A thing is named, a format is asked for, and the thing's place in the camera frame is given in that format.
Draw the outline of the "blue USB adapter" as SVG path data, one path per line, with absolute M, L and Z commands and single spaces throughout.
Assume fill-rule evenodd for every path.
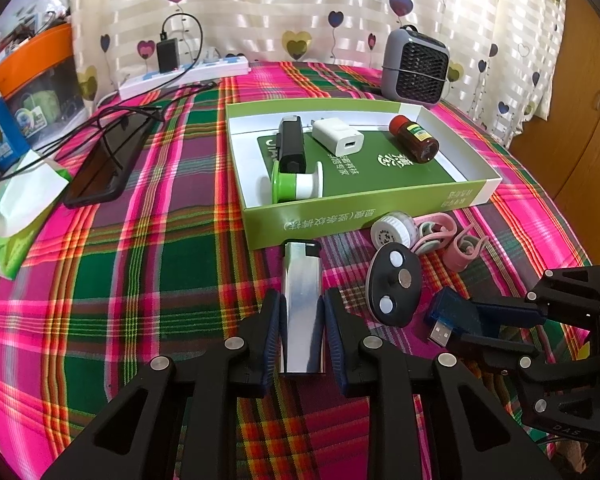
M 451 287 L 434 294 L 425 320 L 431 327 L 429 339 L 440 347 L 445 347 L 453 335 L 483 335 L 476 306 Z

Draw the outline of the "silver black lighter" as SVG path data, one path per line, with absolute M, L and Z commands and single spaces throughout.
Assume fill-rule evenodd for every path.
M 324 372 L 321 249 L 316 240 L 286 240 L 283 244 L 282 293 L 286 304 L 280 315 L 282 374 Z

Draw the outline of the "white USB charger plug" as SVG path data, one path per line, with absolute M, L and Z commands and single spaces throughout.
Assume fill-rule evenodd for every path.
M 362 150 L 364 136 L 339 118 L 322 118 L 312 122 L 312 138 L 336 157 Z

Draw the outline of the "black oval three-button disc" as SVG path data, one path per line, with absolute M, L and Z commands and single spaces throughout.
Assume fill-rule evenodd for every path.
M 422 266 L 418 255 L 400 243 L 389 243 L 375 252 L 365 282 L 367 307 L 375 320 L 405 327 L 419 305 Z

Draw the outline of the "plaid tablecloth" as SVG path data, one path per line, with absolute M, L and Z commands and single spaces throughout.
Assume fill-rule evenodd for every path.
M 253 64 L 247 76 L 181 100 L 147 139 L 113 202 L 48 217 L 16 278 L 0 280 L 0 452 L 17 479 L 39 479 L 138 367 L 165 353 L 188 359 L 233 336 L 279 288 L 279 247 L 247 248 L 225 130 L 228 104 L 264 99 L 362 98 L 379 70 L 321 63 Z M 503 178 L 484 205 L 453 212 L 489 244 L 461 273 L 442 252 L 422 262 L 424 289 L 404 330 L 374 325 L 364 301 L 373 255 L 366 231 L 322 238 L 324 286 L 405 352 L 435 356 L 421 321 L 444 286 L 463 296 L 521 296 L 545 269 L 590 259 L 547 192 L 466 116 L 434 114 Z M 239 479 L 365 479 L 365 400 L 324 376 L 275 378 L 264 400 L 240 400 Z

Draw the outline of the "wooden cabinet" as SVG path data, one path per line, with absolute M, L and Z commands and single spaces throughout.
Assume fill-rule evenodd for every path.
M 550 114 L 533 118 L 512 153 L 600 264 L 600 17 L 588 0 L 566 0 Z

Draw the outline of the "brown medicine bottle red cap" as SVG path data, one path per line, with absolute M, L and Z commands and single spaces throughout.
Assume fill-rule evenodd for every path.
M 404 148 L 414 164 L 426 164 L 438 154 L 439 142 L 426 129 L 406 116 L 398 115 L 389 122 L 389 132 Z

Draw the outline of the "green cardboard box tray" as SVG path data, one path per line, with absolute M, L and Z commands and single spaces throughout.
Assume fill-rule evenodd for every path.
M 474 134 L 452 108 L 354 99 L 281 99 L 227 105 L 226 130 L 239 190 L 242 223 L 251 250 L 290 238 L 317 238 L 363 229 L 390 211 L 413 217 L 482 205 L 501 176 L 470 144 Z M 438 140 L 431 162 L 414 164 L 389 132 L 403 115 Z M 304 140 L 308 178 L 323 170 L 323 194 L 275 203 L 271 174 L 280 122 L 297 116 L 310 131 L 335 117 L 362 133 L 361 151 L 334 156 L 312 136 Z

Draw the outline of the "black smartphone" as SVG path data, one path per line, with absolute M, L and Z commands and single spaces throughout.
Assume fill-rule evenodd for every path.
M 116 200 L 160 122 L 154 106 L 130 110 L 110 122 L 68 185 L 64 205 L 76 209 Z

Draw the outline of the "green tissue pack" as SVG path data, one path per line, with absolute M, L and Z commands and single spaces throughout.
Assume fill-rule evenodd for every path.
M 0 182 L 0 277 L 13 280 L 71 176 L 57 162 L 28 151 Z

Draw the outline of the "black rectangular device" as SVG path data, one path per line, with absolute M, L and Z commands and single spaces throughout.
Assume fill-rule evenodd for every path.
M 304 132 L 299 116 L 287 116 L 280 121 L 276 134 L 276 157 L 280 172 L 285 174 L 306 172 Z

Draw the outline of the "heart pattern curtain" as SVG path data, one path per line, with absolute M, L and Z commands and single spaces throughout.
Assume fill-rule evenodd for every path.
M 566 0 L 69 0 L 85 99 L 155 70 L 161 38 L 188 63 L 241 54 L 253 62 L 378 68 L 391 32 L 412 26 L 448 48 L 444 98 L 509 143 L 547 118 Z

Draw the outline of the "white power strip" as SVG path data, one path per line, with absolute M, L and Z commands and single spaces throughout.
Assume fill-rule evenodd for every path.
M 249 74 L 250 70 L 249 61 L 243 55 L 204 61 L 196 66 L 181 65 L 177 70 L 169 73 L 159 73 L 154 70 L 125 81 L 119 88 L 119 96 L 122 100 L 128 100 L 156 89 L 245 75 Z

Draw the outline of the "orange lidded storage bin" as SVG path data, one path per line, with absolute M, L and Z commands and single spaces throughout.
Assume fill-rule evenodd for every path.
M 87 118 L 72 29 L 55 26 L 0 62 L 0 92 L 31 148 L 39 150 Z

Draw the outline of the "black power adapter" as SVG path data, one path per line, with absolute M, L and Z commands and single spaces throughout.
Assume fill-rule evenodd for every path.
M 174 72 L 180 67 L 180 55 L 178 54 L 178 40 L 163 39 L 156 45 L 158 58 L 158 69 L 160 74 Z

